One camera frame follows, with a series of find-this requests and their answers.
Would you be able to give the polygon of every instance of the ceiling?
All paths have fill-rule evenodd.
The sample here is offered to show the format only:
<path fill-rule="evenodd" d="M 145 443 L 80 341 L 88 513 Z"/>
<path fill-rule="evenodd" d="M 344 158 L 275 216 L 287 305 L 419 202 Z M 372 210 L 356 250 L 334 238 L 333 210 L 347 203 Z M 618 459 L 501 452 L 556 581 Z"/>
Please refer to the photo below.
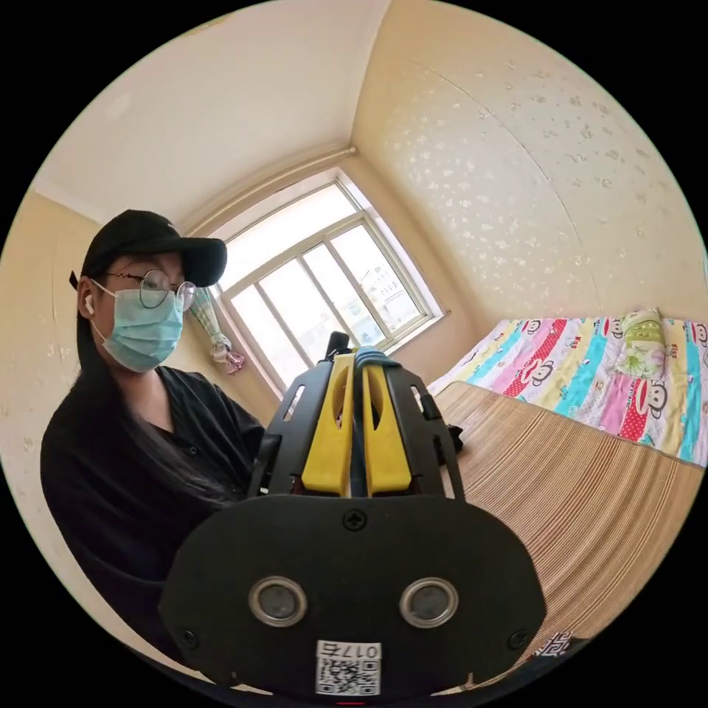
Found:
<path fill-rule="evenodd" d="M 72 123 L 32 186 L 99 223 L 179 223 L 270 165 L 348 145 L 389 0 L 273 0 L 159 47 Z"/>

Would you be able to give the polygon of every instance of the light blue face mask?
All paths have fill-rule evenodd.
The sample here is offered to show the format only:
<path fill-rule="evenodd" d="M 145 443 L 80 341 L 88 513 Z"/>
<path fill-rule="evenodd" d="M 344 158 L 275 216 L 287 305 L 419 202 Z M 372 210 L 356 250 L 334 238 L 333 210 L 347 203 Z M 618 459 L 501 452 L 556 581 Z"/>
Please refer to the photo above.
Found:
<path fill-rule="evenodd" d="M 114 326 L 106 338 L 91 322 L 105 350 L 130 371 L 145 373 L 158 367 L 175 350 L 182 334 L 183 313 L 177 296 L 167 297 L 156 308 L 146 308 L 140 301 L 140 290 L 120 290 L 111 293 L 93 281 L 115 300 Z"/>

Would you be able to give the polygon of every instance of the window pane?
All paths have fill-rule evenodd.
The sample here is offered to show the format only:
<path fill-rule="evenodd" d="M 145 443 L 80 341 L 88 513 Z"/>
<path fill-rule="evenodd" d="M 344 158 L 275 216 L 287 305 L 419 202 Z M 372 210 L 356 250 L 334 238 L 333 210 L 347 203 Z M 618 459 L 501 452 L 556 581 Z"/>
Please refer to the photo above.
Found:
<path fill-rule="evenodd" d="M 324 358 L 330 334 L 341 324 L 303 267 L 292 260 L 260 284 L 310 359 Z"/>
<path fill-rule="evenodd" d="M 305 262 L 359 343 L 373 346 L 382 341 L 384 333 L 327 247 L 306 253 Z"/>
<path fill-rule="evenodd" d="M 398 275 L 363 226 L 332 239 L 332 245 L 392 332 L 420 315 Z"/>
<path fill-rule="evenodd" d="M 308 365 L 285 336 L 263 298 L 251 286 L 231 302 L 282 382 L 290 386 L 296 376 L 307 370 Z"/>
<path fill-rule="evenodd" d="M 226 244 L 229 259 L 219 285 L 230 288 L 271 258 L 355 211 L 336 184 L 286 206 Z"/>

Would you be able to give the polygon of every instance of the window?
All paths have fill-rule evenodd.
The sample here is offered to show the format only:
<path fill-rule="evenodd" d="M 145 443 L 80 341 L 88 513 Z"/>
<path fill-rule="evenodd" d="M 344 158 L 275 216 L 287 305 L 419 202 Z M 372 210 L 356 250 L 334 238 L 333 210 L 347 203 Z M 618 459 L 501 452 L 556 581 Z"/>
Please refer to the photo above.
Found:
<path fill-rule="evenodd" d="M 434 316 L 367 206 L 329 180 L 226 242 L 218 296 L 281 391 L 334 330 L 386 350 Z"/>

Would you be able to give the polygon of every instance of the colorful bedsheet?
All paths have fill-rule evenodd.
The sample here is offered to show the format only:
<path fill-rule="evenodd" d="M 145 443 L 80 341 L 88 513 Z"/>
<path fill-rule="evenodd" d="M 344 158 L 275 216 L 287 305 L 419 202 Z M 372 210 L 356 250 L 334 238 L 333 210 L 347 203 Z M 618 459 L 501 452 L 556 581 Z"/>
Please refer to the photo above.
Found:
<path fill-rule="evenodd" d="M 663 324 L 666 366 L 656 381 L 614 370 L 619 319 L 506 319 L 428 390 L 465 381 L 705 467 L 708 328 Z"/>

